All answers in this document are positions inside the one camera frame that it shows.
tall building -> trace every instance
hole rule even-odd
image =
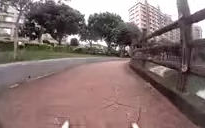
[[[170,15],[162,13],[159,7],[150,5],[147,0],[144,3],[138,2],[129,9],[129,21],[135,23],[139,28],[147,29],[148,33],[173,22]],[[177,39],[175,32],[177,31],[165,33],[159,38],[175,41]]]
[[[18,11],[11,6],[3,6],[0,9],[0,37],[13,38],[15,22],[18,17]],[[24,22],[24,17],[21,17],[20,23]]]
[[[193,39],[201,39],[202,38],[202,28],[198,25],[192,26],[192,36]]]

green tree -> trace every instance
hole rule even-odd
[[[20,19],[23,14],[29,10],[30,5],[33,3],[33,0],[0,0],[1,6],[11,6],[18,11],[18,16],[15,22],[15,30],[13,34],[14,38],[14,59],[17,57],[17,43],[18,43],[18,28]]]
[[[131,46],[140,41],[141,30],[133,23],[121,22],[118,25],[117,44],[120,47],[120,56],[123,56],[126,46]]]
[[[76,38],[72,38],[70,41],[70,46],[79,46],[79,40]]]
[[[98,40],[95,33],[92,30],[90,30],[88,25],[83,24],[79,34],[80,34],[80,40],[86,41],[90,45],[90,48],[88,49],[87,52],[92,52],[93,41]]]
[[[111,44],[117,42],[117,26],[123,22],[117,14],[105,12],[89,16],[88,29],[94,33],[94,39],[103,39],[107,43],[107,53],[110,54]]]
[[[34,21],[26,19],[24,24],[19,27],[19,37],[29,37],[29,41],[38,39],[41,42],[41,36],[44,30]]]
[[[48,0],[36,6],[28,17],[45,28],[59,44],[64,36],[78,34],[85,22],[84,15],[63,3]]]

paved path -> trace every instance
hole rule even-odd
[[[0,93],[4,128],[196,128],[127,61],[88,64]]]

apartment building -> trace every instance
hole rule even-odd
[[[202,38],[202,28],[198,25],[193,25],[192,35],[193,35],[193,39],[201,39]]]
[[[147,29],[148,33],[173,22],[170,15],[162,13],[159,7],[150,5],[147,0],[144,3],[138,2],[129,9],[129,21],[135,23],[139,28]],[[177,40],[175,32],[177,31],[165,33],[158,38],[175,41]]]
[[[4,6],[0,9],[0,38],[13,38],[17,17],[18,11],[11,6]]]

overcast sky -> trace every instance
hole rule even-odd
[[[95,12],[113,12],[119,14],[123,20],[128,21],[128,9],[136,3],[137,0],[71,0],[69,5],[81,11],[88,17]],[[154,6],[159,5],[162,12],[172,15],[177,19],[176,0],[148,0]],[[205,0],[188,0],[191,13],[205,8]],[[203,38],[205,38],[205,21],[199,22],[203,29]]]

